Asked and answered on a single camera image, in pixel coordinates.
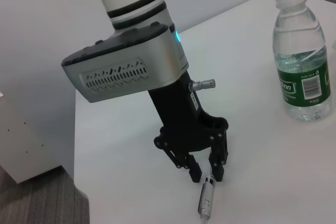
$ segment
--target plastic bottle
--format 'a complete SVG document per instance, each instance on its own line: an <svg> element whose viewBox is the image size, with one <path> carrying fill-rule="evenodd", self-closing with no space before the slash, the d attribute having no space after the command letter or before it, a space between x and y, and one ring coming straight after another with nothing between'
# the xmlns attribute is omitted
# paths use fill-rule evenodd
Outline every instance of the plastic bottle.
<svg viewBox="0 0 336 224"><path fill-rule="evenodd" d="M273 51L286 112L313 121L327 116L332 102L326 40L306 1L276 0Z"/></svg>

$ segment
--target gray carpet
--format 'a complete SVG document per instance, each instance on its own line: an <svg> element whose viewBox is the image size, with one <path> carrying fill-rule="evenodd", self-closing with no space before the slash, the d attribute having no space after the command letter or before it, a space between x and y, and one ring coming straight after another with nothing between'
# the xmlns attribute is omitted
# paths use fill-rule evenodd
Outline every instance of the gray carpet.
<svg viewBox="0 0 336 224"><path fill-rule="evenodd" d="M59 167L21 184L0 167L1 224L89 224L89 202Z"/></svg>

